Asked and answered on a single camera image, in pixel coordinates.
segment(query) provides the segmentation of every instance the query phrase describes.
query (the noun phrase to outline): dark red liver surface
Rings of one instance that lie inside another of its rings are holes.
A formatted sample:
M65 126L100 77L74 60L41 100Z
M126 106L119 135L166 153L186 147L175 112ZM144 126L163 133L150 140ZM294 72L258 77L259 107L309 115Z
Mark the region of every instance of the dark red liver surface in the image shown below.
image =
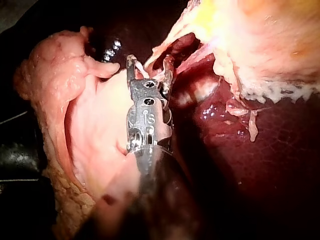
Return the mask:
M197 76L205 71L194 70ZM247 101L250 109L266 108L251 142L249 115L226 112L229 89L222 82L197 106L173 106L179 146L209 215L226 239L320 238L319 96Z

